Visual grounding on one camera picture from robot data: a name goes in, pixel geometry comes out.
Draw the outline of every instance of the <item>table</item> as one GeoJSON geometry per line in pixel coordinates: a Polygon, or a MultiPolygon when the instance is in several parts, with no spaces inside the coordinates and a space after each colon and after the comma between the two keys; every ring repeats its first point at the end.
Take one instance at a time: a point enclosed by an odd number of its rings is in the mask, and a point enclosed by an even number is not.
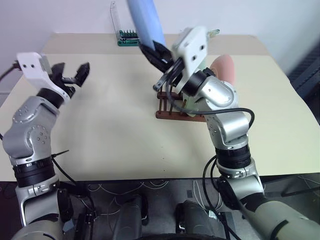
{"type": "MultiPolygon", "coordinates": [[[[169,45],[177,36],[166,36],[169,45]]],[[[55,34],[44,47],[50,64],[65,62],[64,76],[90,62],[90,75],[60,108],[52,130],[52,153],[77,181],[199,178],[214,154],[204,122],[155,118],[153,84],[161,77],[137,47],[117,47],[113,34],[55,34]]],[[[253,36],[218,35],[207,65],[230,54],[239,106],[256,120],[249,146],[261,176],[320,172],[320,128],[290,81],[253,36]]],[[[0,132],[37,91],[22,77],[0,108],[0,132]]],[[[15,181],[3,148],[0,181],[15,181]]],[[[65,177],[56,169],[60,179],[65,177]]]]}

